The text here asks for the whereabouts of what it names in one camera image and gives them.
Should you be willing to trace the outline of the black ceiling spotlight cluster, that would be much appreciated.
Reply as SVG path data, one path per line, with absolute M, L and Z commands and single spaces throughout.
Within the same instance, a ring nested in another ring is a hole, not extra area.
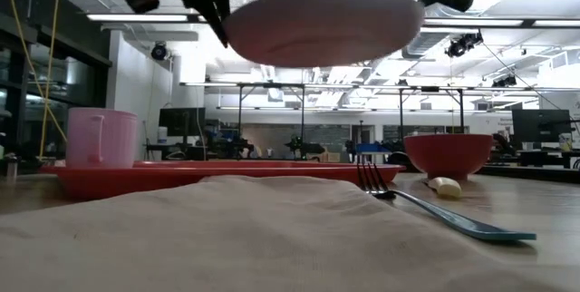
M 499 77 L 492 83 L 492 87 L 494 87 L 494 88 L 512 87 L 512 86 L 516 86 L 516 85 L 517 85 L 517 78 L 513 74 Z
M 466 52 L 475 48 L 476 45 L 483 42 L 481 32 L 475 34 L 463 34 L 458 39 L 450 42 L 449 47 L 445 50 L 445 54 L 450 57 L 461 57 Z

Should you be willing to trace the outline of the long linear ceiling light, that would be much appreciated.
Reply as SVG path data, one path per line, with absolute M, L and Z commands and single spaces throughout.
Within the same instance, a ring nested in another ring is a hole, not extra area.
M 87 14 L 101 23 L 120 24 L 206 24 L 202 15 L 185 14 Z M 491 18 L 491 17 L 426 17 L 423 26 L 428 28 L 488 28 L 488 29 L 580 29 L 580 18 Z

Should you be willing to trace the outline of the red plastic bowl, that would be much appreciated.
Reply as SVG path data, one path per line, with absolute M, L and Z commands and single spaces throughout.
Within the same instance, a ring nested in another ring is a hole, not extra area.
M 466 180 L 488 161 L 493 137 L 487 134 L 430 134 L 403 140 L 413 166 L 429 179 Z

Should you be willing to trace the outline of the beige cloth napkin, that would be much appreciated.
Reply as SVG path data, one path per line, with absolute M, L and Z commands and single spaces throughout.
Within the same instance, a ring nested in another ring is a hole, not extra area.
M 220 176 L 0 216 L 0 292 L 580 292 L 350 182 Z

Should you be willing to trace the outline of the knife with cream handle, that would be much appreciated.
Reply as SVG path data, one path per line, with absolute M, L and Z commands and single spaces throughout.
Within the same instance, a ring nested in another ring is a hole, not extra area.
M 459 183 L 450 178 L 437 177 L 427 181 L 427 186 L 435 190 L 440 197 L 460 198 L 462 189 Z

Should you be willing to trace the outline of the black workstation frame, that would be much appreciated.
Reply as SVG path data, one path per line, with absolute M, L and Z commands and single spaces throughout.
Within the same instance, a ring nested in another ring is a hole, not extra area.
M 299 101 L 301 102 L 301 139 L 304 139 L 305 136 L 305 84 L 304 83 L 274 83 L 274 82 L 265 82 L 265 83 L 234 83 L 234 85 L 239 89 L 238 94 L 238 107 L 237 107 L 237 136 L 238 138 L 242 138 L 242 103 L 243 100 L 246 98 L 247 95 L 243 95 L 243 90 L 245 87 L 251 87 L 252 91 L 256 87 L 261 87 L 265 89 L 276 88 L 276 89 L 283 89 L 288 88 L 291 92 L 294 92 L 294 88 L 301 89 L 302 94 L 298 95 L 295 94 Z
M 411 91 L 409 96 L 413 95 L 416 92 L 428 92 L 428 93 L 435 93 L 435 92 L 444 92 L 446 93 L 458 106 L 459 106 L 459 132 L 465 133 L 465 109 L 464 109 L 464 92 L 466 88 L 464 87 L 453 87 L 453 86 L 418 86 L 418 85 L 409 85 L 409 86 L 400 86 L 398 88 L 398 96 L 399 96 L 399 140 L 402 141 L 405 137 L 404 134 L 404 120 L 403 120 L 403 105 L 405 99 L 403 98 L 403 94 L 407 91 Z

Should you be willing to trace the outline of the fork with teal handle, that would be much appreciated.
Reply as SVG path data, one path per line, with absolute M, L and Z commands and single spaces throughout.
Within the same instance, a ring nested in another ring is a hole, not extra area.
M 378 167 L 374 163 L 358 162 L 356 164 L 358 181 L 360 187 L 367 194 L 378 200 L 395 200 L 397 197 L 413 203 L 419 208 L 430 213 L 451 229 L 472 238 L 485 241 L 519 241 L 536 240 L 535 233 L 510 231 L 501 229 L 474 219 L 464 217 L 458 213 L 444 209 L 428 201 L 418 199 L 406 192 L 391 190 L 382 178 Z

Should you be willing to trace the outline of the pink plastic mug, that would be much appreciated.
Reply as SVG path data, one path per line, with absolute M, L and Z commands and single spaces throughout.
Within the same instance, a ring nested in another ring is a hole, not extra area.
M 106 108 L 68 111 L 65 167 L 130 169 L 137 148 L 138 117 Z

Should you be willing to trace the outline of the black computer monitor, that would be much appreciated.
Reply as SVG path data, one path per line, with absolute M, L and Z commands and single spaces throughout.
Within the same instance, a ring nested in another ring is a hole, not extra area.
M 512 120 L 517 142 L 559 142 L 572 132 L 568 110 L 513 110 Z
M 159 111 L 159 127 L 167 129 L 167 144 L 174 151 L 183 151 L 188 161 L 206 158 L 205 113 L 204 108 L 163 108 Z

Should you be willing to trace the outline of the blue storage bin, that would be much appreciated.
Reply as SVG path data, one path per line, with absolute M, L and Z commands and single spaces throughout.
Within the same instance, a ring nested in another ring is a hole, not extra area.
M 359 143 L 355 147 L 358 153 L 364 152 L 390 152 L 388 148 L 379 142 L 375 143 Z

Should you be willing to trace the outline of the red plastic tray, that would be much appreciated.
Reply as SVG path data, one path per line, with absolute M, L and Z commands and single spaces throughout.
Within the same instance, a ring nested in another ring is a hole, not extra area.
M 386 183 L 404 169 L 391 164 L 309 161 L 137 161 L 130 169 L 71 169 L 45 165 L 40 172 L 56 175 L 66 195 L 72 199 L 100 200 L 133 192 L 176 188 L 211 176 L 306 176 L 354 184 L 358 184 L 359 179 Z

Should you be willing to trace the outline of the silver metal cylinder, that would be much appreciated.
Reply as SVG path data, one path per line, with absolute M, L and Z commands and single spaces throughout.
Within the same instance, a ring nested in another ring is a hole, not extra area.
M 19 158 L 14 154 L 5 156 L 6 162 L 6 182 L 14 184 L 17 178 Z

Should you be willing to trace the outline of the lavender plastic plate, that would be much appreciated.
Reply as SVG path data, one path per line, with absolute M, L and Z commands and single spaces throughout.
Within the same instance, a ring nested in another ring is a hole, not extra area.
M 255 0 L 223 26 L 231 47 L 253 63 L 286 68 L 348 65 L 381 58 L 421 29 L 415 0 Z

